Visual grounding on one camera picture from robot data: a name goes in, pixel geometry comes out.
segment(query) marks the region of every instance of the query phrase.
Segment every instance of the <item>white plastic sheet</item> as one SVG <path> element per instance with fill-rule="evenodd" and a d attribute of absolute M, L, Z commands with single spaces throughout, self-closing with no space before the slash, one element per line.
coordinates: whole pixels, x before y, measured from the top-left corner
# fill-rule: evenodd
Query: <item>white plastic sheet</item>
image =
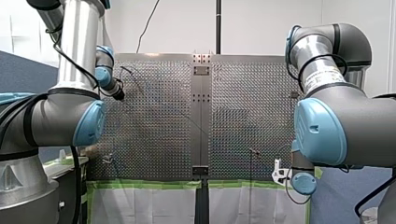
<path fill-rule="evenodd" d="M 92 224 L 193 224 L 195 189 L 97 189 Z"/>
<path fill-rule="evenodd" d="M 291 196 L 305 196 L 290 190 Z M 307 205 L 293 203 L 284 189 L 242 187 L 210 189 L 210 223 L 216 224 L 305 224 Z"/>

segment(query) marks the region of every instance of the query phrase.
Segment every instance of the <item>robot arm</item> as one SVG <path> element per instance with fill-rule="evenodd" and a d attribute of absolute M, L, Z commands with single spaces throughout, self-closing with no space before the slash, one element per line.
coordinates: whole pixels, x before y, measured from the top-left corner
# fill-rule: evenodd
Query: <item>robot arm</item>
<path fill-rule="evenodd" d="M 289 41 L 287 58 L 306 94 L 294 113 L 290 182 L 295 190 L 315 191 L 314 165 L 394 166 L 396 102 L 370 99 L 361 89 L 372 59 L 365 35 L 352 25 L 335 24 L 298 29 Z M 338 57 L 324 56 L 331 54 Z M 339 57 L 348 67 L 345 76 Z"/>
<path fill-rule="evenodd" d="M 62 57 L 57 84 L 47 93 L 0 95 L 0 217 L 5 223 L 53 224 L 57 223 L 58 185 L 48 181 L 38 148 L 96 143 L 105 117 L 99 88 L 116 100 L 122 100 L 124 93 L 112 77 L 112 50 L 96 46 L 98 23 L 105 13 L 102 2 L 28 3 L 46 23 L 54 46 L 61 43 Z"/>

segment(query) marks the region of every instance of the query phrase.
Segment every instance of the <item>black pole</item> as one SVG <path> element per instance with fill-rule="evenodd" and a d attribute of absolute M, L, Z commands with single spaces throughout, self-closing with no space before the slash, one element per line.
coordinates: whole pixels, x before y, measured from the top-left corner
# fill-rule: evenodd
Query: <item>black pole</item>
<path fill-rule="evenodd" d="M 221 0 L 216 0 L 216 54 L 221 54 Z"/>

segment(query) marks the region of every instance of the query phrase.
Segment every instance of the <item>white wall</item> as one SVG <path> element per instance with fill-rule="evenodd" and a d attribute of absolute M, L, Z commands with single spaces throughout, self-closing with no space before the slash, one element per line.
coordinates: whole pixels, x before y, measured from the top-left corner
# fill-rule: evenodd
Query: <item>white wall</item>
<path fill-rule="evenodd" d="M 294 24 L 352 23 L 373 48 L 366 76 L 369 96 L 396 91 L 395 0 L 223 0 L 222 53 L 283 55 Z M 113 0 L 106 24 L 117 53 L 136 51 L 156 0 Z M 25 0 L 0 0 L 0 50 L 57 65 L 58 56 L 36 11 Z M 208 53 L 215 51 L 214 0 L 162 0 L 143 37 L 140 52 Z"/>
<path fill-rule="evenodd" d="M 0 50 L 57 65 L 58 55 L 37 11 L 26 0 L 0 0 Z"/>
<path fill-rule="evenodd" d="M 285 39 L 293 25 L 321 25 L 319 0 L 222 2 L 223 54 L 283 56 Z"/>
<path fill-rule="evenodd" d="M 364 88 L 368 96 L 376 96 L 391 91 L 388 83 L 392 77 L 391 71 L 389 71 L 391 66 L 389 55 L 393 1 L 323 1 L 323 23 L 343 22 L 353 24 L 359 27 L 370 41 L 373 50 L 373 64 L 367 70 Z"/>
<path fill-rule="evenodd" d="M 112 1 L 106 26 L 118 53 L 136 52 L 156 0 Z M 160 1 L 139 52 L 208 53 L 215 48 L 215 1 Z"/>
<path fill-rule="evenodd" d="M 119 0 L 106 14 L 116 52 L 135 52 L 156 0 Z M 321 23 L 318 0 L 222 1 L 222 53 L 283 55 L 294 24 Z M 216 50 L 216 1 L 160 1 L 140 52 L 208 53 Z"/>

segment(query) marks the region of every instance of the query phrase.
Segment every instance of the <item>perforated metal panel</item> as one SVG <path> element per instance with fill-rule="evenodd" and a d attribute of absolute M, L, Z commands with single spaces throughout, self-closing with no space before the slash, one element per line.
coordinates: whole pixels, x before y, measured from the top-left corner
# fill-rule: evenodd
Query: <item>perforated metal panel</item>
<path fill-rule="evenodd" d="M 282 57 L 214 56 L 212 69 L 210 178 L 270 180 L 275 157 L 290 166 L 296 82 Z"/>
<path fill-rule="evenodd" d="M 190 180 L 192 166 L 207 165 L 207 156 L 211 179 L 268 180 L 275 157 L 290 165 L 283 146 L 293 139 L 297 99 L 290 96 L 298 86 L 282 57 L 213 55 L 205 76 L 194 75 L 192 55 L 118 59 L 114 75 L 126 98 L 105 99 L 105 133 L 89 179 Z M 103 162 L 110 154 L 113 161 Z"/>
<path fill-rule="evenodd" d="M 126 97 L 105 99 L 105 133 L 89 179 L 191 179 L 190 58 L 119 56 L 114 74 Z M 110 153 L 113 161 L 103 162 Z"/>

